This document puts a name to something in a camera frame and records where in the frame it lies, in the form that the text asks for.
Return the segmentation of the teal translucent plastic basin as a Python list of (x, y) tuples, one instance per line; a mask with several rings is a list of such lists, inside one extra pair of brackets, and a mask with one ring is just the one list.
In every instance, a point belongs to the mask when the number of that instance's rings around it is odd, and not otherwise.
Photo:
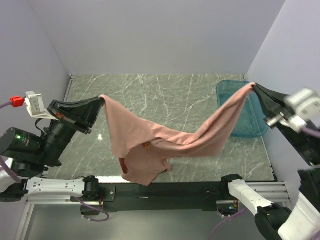
[[(234, 93), (247, 84), (249, 82), (244, 80), (223, 80), (218, 83), (216, 86), (218, 107), (221, 107)], [(259, 98), (256, 93), (251, 92), (246, 97), (242, 112), (231, 136), (253, 139), (263, 136), (268, 129)]]

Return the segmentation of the pink t-shirt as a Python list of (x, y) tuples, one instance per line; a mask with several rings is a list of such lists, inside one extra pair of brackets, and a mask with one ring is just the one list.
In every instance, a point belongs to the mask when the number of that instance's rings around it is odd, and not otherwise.
[(138, 117), (109, 96), (100, 95), (112, 154), (118, 157), (121, 177), (148, 186), (159, 174), (171, 171), (170, 159), (219, 154), (254, 86), (252, 82), (239, 89), (194, 133), (170, 129)]

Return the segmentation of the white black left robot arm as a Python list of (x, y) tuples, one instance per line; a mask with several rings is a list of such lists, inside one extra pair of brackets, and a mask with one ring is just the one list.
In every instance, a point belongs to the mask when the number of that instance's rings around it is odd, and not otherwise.
[(41, 94), (32, 91), (25, 97), (10, 99), (13, 107), (25, 105), (36, 123), (49, 120), (48, 127), (37, 136), (31, 132), (10, 127), (0, 138), (0, 200), (17, 202), (25, 196), (68, 196), (82, 201), (100, 198), (100, 184), (91, 175), (71, 180), (46, 179), (49, 168), (61, 167), (60, 157), (79, 132), (92, 132), (104, 104), (101, 97), (78, 102), (54, 100), (44, 106)]

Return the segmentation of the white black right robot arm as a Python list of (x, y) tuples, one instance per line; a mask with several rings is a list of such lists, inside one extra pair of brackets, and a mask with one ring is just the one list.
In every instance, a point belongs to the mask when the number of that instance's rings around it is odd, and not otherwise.
[(320, 129), (312, 118), (320, 113), (320, 95), (304, 87), (295, 94), (275, 92), (256, 84), (265, 122), (277, 128), (310, 166), (298, 170), (298, 199), (292, 209), (284, 183), (248, 183), (237, 174), (222, 177), (219, 193), (248, 210), (266, 240), (318, 240), (320, 238)]

